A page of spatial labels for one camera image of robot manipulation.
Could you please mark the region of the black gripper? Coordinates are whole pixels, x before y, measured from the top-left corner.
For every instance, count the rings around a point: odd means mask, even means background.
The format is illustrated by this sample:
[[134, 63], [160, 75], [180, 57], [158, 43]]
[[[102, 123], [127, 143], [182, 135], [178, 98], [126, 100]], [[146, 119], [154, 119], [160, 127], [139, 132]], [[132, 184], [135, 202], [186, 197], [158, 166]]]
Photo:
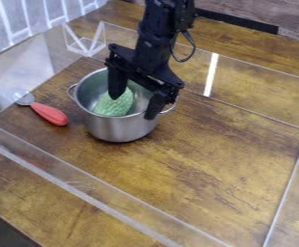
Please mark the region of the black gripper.
[[152, 91], [146, 120], [155, 120], [159, 114], [168, 113], [175, 107], [184, 83], [170, 69], [168, 60], [174, 56], [179, 33], [194, 43], [188, 30], [194, 27], [195, 17], [195, 0], [146, 0], [135, 49], [116, 43], [108, 45], [108, 94], [118, 99], [127, 89], [128, 80]]

